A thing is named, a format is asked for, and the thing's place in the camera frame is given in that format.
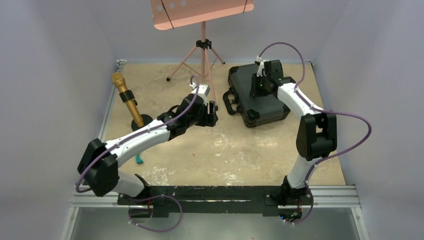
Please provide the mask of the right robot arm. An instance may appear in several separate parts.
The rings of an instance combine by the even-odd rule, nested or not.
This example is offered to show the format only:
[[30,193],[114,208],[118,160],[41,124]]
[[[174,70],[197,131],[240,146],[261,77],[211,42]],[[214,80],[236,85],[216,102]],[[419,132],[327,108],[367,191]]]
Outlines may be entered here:
[[299,88],[291,77],[277,76],[271,60],[257,57],[257,72],[252,75],[251,97],[273,95],[299,118],[296,136],[298,157],[292,170],[284,177],[275,200],[292,204],[307,195],[308,183],[318,161],[326,158],[337,148],[337,118],[325,113]]

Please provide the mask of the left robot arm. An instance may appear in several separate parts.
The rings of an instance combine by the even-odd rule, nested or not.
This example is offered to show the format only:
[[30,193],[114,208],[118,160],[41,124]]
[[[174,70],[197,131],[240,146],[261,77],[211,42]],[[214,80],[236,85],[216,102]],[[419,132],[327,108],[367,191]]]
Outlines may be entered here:
[[215,101],[205,102],[191,93],[181,104],[136,131],[105,142],[99,138],[91,140],[77,166],[80,178],[76,191],[83,192],[79,185],[84,181],[97,197],[116,192],[129,196],[138,205],[146,203],[147,182],[137,174],[120,172],[119,168],[137,154],[185,134],[192,126],[214,127],[218,121],[216,108]]

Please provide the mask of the black poker case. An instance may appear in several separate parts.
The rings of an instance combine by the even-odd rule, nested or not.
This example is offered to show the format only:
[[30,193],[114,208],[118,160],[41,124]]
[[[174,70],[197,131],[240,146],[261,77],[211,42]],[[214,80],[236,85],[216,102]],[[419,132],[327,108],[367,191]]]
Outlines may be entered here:
[[248,128],[281,121],[291,110],[273,95],[251,97],[252,77],[259,66],[255,63],[233,66],[228,71],[229,89],[223,94],[228,114],[240,113]]

